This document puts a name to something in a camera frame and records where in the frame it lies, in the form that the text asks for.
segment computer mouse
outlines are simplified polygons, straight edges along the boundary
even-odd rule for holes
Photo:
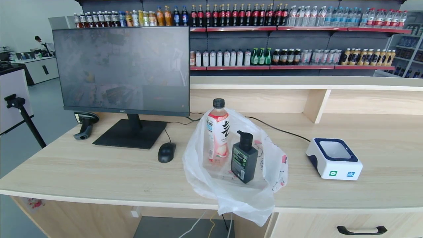
[[[160,146],[159,156],[158,156],[159,162],[161,163],[171,162],[173,159],[173,156],[175,155],[175,149],[176,149],[175,143],[168,142]]]

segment monitor screen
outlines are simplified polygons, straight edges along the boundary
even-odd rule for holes
[[[53,30],[66,110],[189,116],[189,27]]]

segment floor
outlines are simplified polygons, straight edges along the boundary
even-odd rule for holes
[[[46,144],[51,143],[77,124],[73,112],[63,110],[58,79],[34,85],[29,88],[29,93],[35,115],[33,122]],[[1,136],[0,148],[0,177],[9,173],[41,149],[25,124]],[[196,219],[145,217],[141,220],[134,237],[178,238],[189,230],[195,221]],[[210,237],[226,237],[228,232],[223,220],[214,220],[214,222],[216,226]],[[209,220],[201,220],[184,237],[208,237],[211,227],[212,224]],[[0,228],[0,238],[46,238],[44,233],[16,204],[4,195],[0,195]],[[233,226],[230,237],[235,237]]]

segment monitor base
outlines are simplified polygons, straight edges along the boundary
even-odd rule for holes
[[[128,114],[101,135],[94,145],[151,149],[166,128],[167,122],[141,121],[137,114]]]

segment black drawer handle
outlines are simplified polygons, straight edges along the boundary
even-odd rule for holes
[[[344,235],[382,235],[382,234],[385,234],[388,231],[384,226],[376,227],[377,232],[375,232],[375,233],[350,232],[344,226],[337,226],[336,228],[338,228],[339,233],[344,234]]]

